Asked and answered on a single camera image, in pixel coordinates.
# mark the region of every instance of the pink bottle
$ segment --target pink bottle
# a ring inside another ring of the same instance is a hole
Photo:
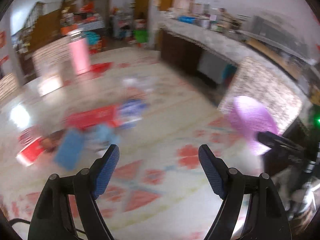
[[[90,70],[89,48],[86,38],[82,36],[82,30],[76,29],[68,33],[70,36],[69,49],[72,65],[77,75]]]

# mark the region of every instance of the red box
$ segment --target red box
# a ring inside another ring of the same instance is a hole
[[[106,123],[111,127],[121,125],[117,118],[117,106],[105,106],[94,110],[71,114],[65,119],[66,127],[84,130],[99,123]]]
[[[44,148],[40,145],[41,137],[32,141],[24,147],[16,156],[17,160],[25,166],[29,166],[35,162],[38,156],[44,152]]]

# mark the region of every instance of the blue gripper pad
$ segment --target blue gripper pad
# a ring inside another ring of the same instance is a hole
[[[73,170],[84,147],[83,133],[70,129],[60,144],[54,161],[67,170]]]
[[[92,164],[90,174],[93,183],[92,195],[94,199],[97,199],[105,192],[119,158],[119,147],[111,144],[104,156],[95,160]]]
[[[225,199],[227,196],[225,182],[226,180],[228,180],[226,173],[228,167],[225,165],[223,160],[214,156],[214,154],[207,145],[201,145],[199,147],[198,156],[204,173],[207,176],[207,179],[213,189],[213,192],[219,195],[220,198]]]

